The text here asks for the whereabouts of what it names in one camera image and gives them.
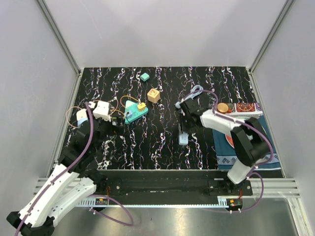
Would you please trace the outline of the teal triangular power strip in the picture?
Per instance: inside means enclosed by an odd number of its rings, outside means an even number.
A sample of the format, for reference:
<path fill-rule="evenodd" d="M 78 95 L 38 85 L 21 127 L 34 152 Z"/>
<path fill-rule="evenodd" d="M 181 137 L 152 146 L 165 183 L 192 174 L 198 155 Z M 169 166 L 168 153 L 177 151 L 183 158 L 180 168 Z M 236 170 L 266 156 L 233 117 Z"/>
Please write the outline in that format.
<path fill-rule="evenodd" d="M 138 103 L 141 103 L 141 102 L 132 102 L 131 100 L 126 101 L 124 115 L 126 114 L 127 111 L 132 111 L 132 117 L 127 120 L 125 119 L 125 124 L 131 124 L 132 122 L 136 121 L 137 119 L 143 117 L 144 115 L 148 113 L 149 109 L 147 106 L 144 111 L 139 112 L 137 109 Z"/>

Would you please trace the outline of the blue cube charger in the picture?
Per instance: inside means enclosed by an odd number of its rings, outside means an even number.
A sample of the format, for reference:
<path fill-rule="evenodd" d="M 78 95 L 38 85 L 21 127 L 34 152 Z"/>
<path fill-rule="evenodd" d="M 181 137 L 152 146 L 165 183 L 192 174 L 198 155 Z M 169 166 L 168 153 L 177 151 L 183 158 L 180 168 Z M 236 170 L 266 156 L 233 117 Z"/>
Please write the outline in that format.
<path fill-rule="evenodd" d="M 132 117 L 132 111 L 127 111 L 125 114 L 125 119 L 130 119 Z"/>

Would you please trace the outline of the green cube charger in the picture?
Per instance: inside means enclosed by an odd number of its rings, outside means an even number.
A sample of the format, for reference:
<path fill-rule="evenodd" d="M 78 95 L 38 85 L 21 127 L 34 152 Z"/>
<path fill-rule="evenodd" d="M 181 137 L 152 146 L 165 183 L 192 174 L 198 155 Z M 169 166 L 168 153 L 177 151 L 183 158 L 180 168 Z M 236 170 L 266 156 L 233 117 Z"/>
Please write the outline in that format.
<path fill-rule="evenodd" d="M 143 74 L 140 76 L 140 79 L 141 79 L 143 82 L 149 80 L 149 78 L 150 78 L 150 75 L 147 74 L 147 73 L 143 73 Z"/>

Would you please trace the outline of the round blue power strip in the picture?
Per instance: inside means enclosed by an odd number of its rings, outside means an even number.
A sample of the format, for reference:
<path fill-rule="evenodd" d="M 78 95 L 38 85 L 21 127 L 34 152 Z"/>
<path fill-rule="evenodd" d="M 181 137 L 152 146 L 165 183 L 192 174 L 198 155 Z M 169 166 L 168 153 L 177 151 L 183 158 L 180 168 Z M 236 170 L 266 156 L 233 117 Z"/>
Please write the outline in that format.
<path fill-rule="evenodd" d="M 77 127 L 80 128 L 80 126 L 86 122 L 88 120 L 88 118 L 81 118 L 77 121 Z"/>

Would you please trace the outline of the white cube charger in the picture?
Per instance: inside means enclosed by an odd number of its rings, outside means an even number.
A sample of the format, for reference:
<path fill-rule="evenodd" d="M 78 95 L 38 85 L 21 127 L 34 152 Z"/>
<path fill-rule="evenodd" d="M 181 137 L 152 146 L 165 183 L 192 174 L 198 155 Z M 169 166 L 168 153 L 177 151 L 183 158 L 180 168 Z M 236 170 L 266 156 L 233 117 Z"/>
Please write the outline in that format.
<path fill-rule="evenodd" d="M 86 109 L 81 109 L 81 110 L 76 112 L 77 121 L 80 121 L 81 119 L 85 119 L 85 118 L 88 118 Z"/>

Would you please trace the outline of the yellow cube charger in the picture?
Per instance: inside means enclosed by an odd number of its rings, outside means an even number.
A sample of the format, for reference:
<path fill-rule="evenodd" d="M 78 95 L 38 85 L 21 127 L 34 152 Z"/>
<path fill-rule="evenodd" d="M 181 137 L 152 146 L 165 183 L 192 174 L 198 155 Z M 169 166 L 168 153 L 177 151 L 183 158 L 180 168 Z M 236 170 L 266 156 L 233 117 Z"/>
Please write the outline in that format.
<path fill-rule="evenodd" d="M 141 103 L 137 104 L 137 109 L 138 109 L 139 112 L 144 111 L 145 108 L 146 108 L 146 104 L 145 103 L 141 102 Z"/>

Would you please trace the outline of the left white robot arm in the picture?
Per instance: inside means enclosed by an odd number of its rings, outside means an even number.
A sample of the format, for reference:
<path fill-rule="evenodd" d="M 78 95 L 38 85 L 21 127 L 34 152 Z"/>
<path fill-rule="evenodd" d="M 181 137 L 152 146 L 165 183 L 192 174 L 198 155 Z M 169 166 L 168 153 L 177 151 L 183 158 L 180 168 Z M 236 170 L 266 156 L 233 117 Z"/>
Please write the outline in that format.
<path fill-rule="evenodd" d="M 58 164 L 34 198 L 20 211 L 13 211 L 7 221 L 16 235 L 50 236 L 58 222 L 90 195 L 110 192 L 107 177 L 98 170 L 88 170 L 108 135 L 123 130 L 123 118 L 110 121 L 83 118 L 74 139 L 61 152 Z"/>

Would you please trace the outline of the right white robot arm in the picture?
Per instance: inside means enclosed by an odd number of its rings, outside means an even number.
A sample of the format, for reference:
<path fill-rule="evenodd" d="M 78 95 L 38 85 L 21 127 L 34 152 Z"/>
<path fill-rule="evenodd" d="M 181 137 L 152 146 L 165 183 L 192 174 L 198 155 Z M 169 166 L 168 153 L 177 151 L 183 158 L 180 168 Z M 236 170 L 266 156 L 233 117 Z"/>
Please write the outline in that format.
<path fill-rule="evenodd" d="M 232 138 L 237 156 L 223 183 L 224 191 L 234 195 L 241 189 L 241 182 L 250 176 L 253 169 L 270 162 L 274 157 L 272 145 L 256 118 L 241 120 L 224 115 L 215 108 L 202 108 L 193 99 L 177 103 L 182 110 L 179 114 L 180 128 L 194 133 L 199 127 L 216 130 Z"/>

